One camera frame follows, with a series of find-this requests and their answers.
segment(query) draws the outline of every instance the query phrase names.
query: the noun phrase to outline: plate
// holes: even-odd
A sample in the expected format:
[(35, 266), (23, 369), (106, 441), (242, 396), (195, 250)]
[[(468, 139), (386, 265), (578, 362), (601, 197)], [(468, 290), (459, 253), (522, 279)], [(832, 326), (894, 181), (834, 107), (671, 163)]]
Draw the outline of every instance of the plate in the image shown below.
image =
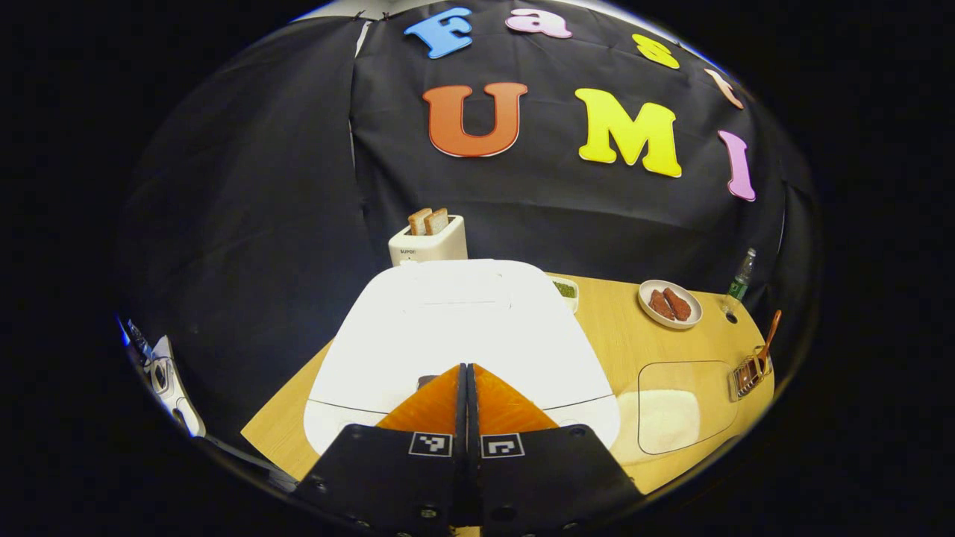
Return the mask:
[[(657, 313), (650, 307), (649, 301), (650, 296), (655, 290), (663, 292), (664, 289), (670, 288), (677, 296), (687, 301), (687, 304), (690, 304), (690, 317), (685, 321), (669, 320), (660, 313)], [(680, 286), (667, 282), (664, 280), (646, 280), (646, 282), (640, 284), (640, 307), (647, 312), (647, 315), (650, 316), (654, 321), (662, 324), (663, 326), (670, 327), (676, 330), (686, 330), (691, 328), (696, 323), (700, 322), (700, 319), (703, 318), (703, 308), (700, 306), (700, 301), (696, 300), (696, 297), (692, 295), (688, 290), (681, 288)]]

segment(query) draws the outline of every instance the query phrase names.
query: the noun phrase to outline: letter f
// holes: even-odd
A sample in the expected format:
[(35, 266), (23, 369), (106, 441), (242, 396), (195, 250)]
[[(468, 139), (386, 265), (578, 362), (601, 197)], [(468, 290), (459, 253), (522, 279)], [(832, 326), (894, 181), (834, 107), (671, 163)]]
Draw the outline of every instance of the letter f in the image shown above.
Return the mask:
[[(405, 35), (413, 33), (420, 37), (431, 47), (428, 57), (438, 59), (471, 44), (472, 39), (470, 37), (461, 37), (454, 34), (454, 32), (467, 33), (471, 31), (471, 25), (468, 24), (468, 21), (461, 18), (463, 15), (470, 14), (471, 10), (467, 8), (451, 8), (409, 26), (405, 29)], [(441, 21), (445, 19), (448, 20), (448, 24), (441, 24)]]

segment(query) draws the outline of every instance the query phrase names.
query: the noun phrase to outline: black cloth backdrop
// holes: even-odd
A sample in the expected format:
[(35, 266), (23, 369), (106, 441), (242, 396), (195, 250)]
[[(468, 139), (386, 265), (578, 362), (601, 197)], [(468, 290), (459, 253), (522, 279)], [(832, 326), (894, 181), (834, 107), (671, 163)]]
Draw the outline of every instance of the black cloth backdrop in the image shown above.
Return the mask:
[[(421, 39), (403, 34), (458, 6), (473, 12), (469, 47), (429, 59)], [(509, 30), (504, 20), (518, 8), (560, 15), (573, 37)], [(372, 22), (353, 58), (364, 24), (308, 19), (239, 54), (160, 129), (123, 207), (122, 312), (151, 339), (171, 336), (210, 434), (252, 449), (242, 426), (334, 337), (365, 284), (391, 266), (389, 238), (422, 206), (465, 217), (472, 258), (611, 280), (724, 292), (755, 247), (747, 308), (762, 327), (784, 310), (778, 350), (805, 332), (800, 316), (819, 256), (816, 194), (795, 147), (737, 81), (742, 111), (703, 72), (712, 69), (704, 60), (563, 3), (412, 9)], [(661, 40), (680, 69), (643, 57), (634, 33)], [(435, 149), (421, 95), (470, 86), (464, 127), (481, 135), (494, 127), (483, 92), (493, 82), (528, 87), (517, 142), (489, 158)], [(579, 88), (610, 92), (631, 117), (646, 102), (672, 110), (682, 177), (622, 158), (582, 160)], [(727, 189), (718, 130), (749, 146), (752, 203)], [(784, 373), (785, 353), (774, 355)]]
[(376, 273), (348, 126), (360, 32), (312, 19), (243, 51), (160, 127), (122, 208), (124, 318), (169, 334), (208, 433), (246, 450)]

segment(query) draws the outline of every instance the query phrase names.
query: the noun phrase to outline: green herb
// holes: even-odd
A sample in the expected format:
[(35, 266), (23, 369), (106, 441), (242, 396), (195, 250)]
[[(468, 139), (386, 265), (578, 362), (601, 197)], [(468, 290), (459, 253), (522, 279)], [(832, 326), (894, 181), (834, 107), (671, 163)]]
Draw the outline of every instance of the green herb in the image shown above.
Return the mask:
[(554, 282), (554, 285), (557, 286), (557, 290), (561, 292), (561, 296), (566, 296), (567, 298), (577, 298), (577, 290), (568, 286), (567, 284)]

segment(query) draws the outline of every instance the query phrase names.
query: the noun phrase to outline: bottle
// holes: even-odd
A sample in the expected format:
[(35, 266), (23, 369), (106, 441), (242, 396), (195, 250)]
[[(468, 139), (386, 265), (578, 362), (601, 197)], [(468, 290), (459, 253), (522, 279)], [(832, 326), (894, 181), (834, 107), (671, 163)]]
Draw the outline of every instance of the bottle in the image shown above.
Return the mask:
[(750, 288), (750, 278), (753, 276), (753, 262), (755, 259), (756, 250), (755, 248), (750, 248), (746, 252), (746, 259), (743, 260), (743, 263), (739, 266), (739, 270), (736, 271), (736, 275), (732, 279), (730, 290), (726, 292), (726, 296), (723, 298), (723, 305), (721, 307), (723, 313), (732, 315), (733, 311), (743, 300), (743, 295), (746, 294), (746, 290)]

